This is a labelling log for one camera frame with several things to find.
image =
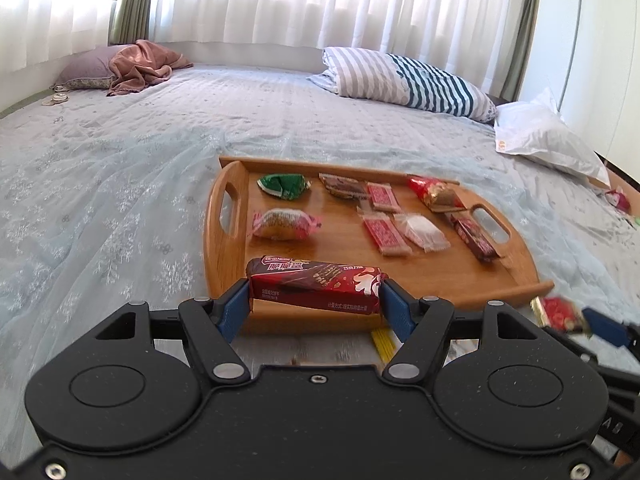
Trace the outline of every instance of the green candy wrapper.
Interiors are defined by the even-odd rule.
[[[258,179],[258,187],[283,200],[295,200],[311,187],[311,183],[298,173],[274,173]]]

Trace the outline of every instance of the purple pillow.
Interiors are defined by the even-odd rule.
[[[71,60],[51,88],[62,85],[65,88],[59,90],[108,89],[115,79],[109,62],[126,46],[129,45],[99,46],[81,54]]]

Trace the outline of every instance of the blue gripper pad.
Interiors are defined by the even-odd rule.
[[[398,339],[404,343],[415,328],[409,305],[385,282],[380,287],[380,303],[386,321]]]
[[[582,310],[582,315],[584,319],[587,320],[591,331],[613,346],[628,346],[631,342],[629,334],[626,331],[626,326],[622,323],[614,321],[604,314],[593,310],[591,307],[585,307]]]
[[[242,323],[249,315],[249,282],[247,281],[229,301],[218,323],[218,330],[227,343],[231,343],[238,334]]]

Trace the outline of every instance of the pink blanket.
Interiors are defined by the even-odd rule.
[[[141,92],[171,77],[175,68],[188,68],[193,63],[170,48],[147,40],[137,40],[111,58],[109,68],[116,75],[108,96]]]

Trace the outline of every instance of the yellow cable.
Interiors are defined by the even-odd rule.
[[[377,328],[371,331],[371,338],[376,346],[380,360],[386,365],[396,354],[396,345],[389,334],[388,328]]]

